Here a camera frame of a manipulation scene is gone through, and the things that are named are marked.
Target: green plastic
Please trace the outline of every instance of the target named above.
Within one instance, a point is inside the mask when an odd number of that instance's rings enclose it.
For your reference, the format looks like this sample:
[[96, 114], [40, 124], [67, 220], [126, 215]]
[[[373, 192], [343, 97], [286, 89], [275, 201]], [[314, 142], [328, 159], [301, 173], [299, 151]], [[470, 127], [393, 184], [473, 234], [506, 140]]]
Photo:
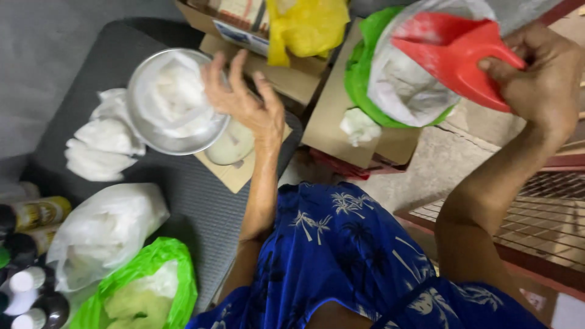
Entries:
[[[343, 81], [345, 90], [354, 104], [379, 125], [391, 128], [410, 128], [411, 126], [398, 122], [382, 112], [367, 96], [367, 86], [368, 80], [370, 79], [371, 60], [374, 57], [376, 43], [386, 26], [403, 9], [404, 7], [402, 6], [388, 7], [371, 14], [360, 23], [363, 40], [356, 45], [346, 62], [345, 78]], [[427, 126], [443, 122], [452, 108], [453, 106], [449, 107]]]
[[6, 248], [0, 246], [0, 269], [10, 263], [10, 253]]
[[71, 329], [104, 329], [111, 320], [104, 301], [128, 283], [153, 275], [167, 261], [177, 260], [178, 289], [163, 329], [183, 329], [195, 306], [197, 288], [191, 255], [177, 239], [157, 238], [140, 250], [128, 264], [99, 283], [98, 291], [83, 303], [71, 321]]

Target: hand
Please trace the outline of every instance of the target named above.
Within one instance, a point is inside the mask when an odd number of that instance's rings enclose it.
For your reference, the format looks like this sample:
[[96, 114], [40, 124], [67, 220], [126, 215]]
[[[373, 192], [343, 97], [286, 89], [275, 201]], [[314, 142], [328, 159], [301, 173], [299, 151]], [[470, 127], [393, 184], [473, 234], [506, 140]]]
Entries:
[[247, 51], [242, 49], [233, 58], [228, 87], [222, 81], [225, 56], [217, 52], [214, 60], [201, 70], [205, 94], [218, 112], [231, 115], [252, 130], [257, 153], [276, 151], [278, 155], [283, 141], [284, 105], [262, 72], [255, 72], [253, 78], [264, 101], [260, 101], [248, 89], [242, 77], [246, 56]]
[[479, 62], [501, 87], [501, 95], [531, 126], [561, 145], [579, 116], [579, 82], [583, 49], [541, 23], [532, 23], [504, 38], [527, 63], [525, 71], [492, 57]]

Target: metal bowl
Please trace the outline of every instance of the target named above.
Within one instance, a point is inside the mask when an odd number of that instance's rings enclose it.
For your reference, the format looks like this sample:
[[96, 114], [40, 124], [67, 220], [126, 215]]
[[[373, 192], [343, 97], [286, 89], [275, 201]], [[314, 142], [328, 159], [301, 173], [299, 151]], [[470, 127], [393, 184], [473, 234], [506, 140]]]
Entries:
[[[186, 138], [173, 138], [161, 133], [153, 124], [140, 115], [140, 111], [138, 111], [136, 107], [136, 83], [141, 79], [141, 74], [148, 65], [152, 64], [159, 59], [160, 56], [163, 56], [168, 52], [182, 52], [182, 54], [194, 59], [200, 66], [211, 62], [211, 58], [207, 55], [196, 50], [185, 48], [166, 49], [150, 56], [143, 61], [138, 68], [136, 68], [132, 74], [132, 78], [130, 78], [127, 96], [128, 114], [135, 134], [146, 145], [168, 155], [190, 155], [202, 151], [212, 145], [228, 126], [230, 116], [221, 116], [219, 122], [212, 125], [210, 129], [207, 129], [207, 131], [203, 133]], [[223, 79], [227, 83], [225, 73], [223, 73]]]

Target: red plastic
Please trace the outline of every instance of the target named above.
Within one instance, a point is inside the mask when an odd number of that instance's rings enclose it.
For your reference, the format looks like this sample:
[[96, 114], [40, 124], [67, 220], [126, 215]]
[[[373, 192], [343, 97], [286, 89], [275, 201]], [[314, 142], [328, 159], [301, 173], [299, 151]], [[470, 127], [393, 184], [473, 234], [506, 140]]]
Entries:
[[496, 22], [422, 12], [399, 26], [391, 41], [445, 87], [479, 105], [512, 112], [497, 83], [477, 67], [485, 57], [496, 57], [519, 70], [526, 67], [500, 39]]

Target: gray floor mat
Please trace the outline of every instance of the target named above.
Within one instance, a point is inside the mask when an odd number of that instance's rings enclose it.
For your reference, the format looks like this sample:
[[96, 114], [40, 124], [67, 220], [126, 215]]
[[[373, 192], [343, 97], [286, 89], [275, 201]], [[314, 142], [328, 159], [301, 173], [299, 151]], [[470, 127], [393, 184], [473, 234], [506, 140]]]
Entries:
[[[151, 54], [168, 48], [130, 27], [127, 22], [106, 25], [49, 124], [22, 176], [39, 185], [44, 196], [64, 196], [74, 205], [113, 183], [86, 181], [65, 168], [65, 142], [88, 121], [99, 104], [98, 91], [125, 87], [136, 66]], [[180, 45], [177, 38], [170, 46]], [[293, 132], [283, 144], [278, 161], [282, 174], [298, 146], [302, 127], [287, 113]], [[205, 310], [226, 274], [235, 253], [240, 222], [244, 214], [249, 183], [232, 194], [194, 156], [169, 156], [149, 149], [146, 156], [124, 171], [124, 182], [157, 183], [167, 200], [171, 218], [149, 239], [175, 237], [187, 244], [196, 271], [199, 298], [195, 311]]]

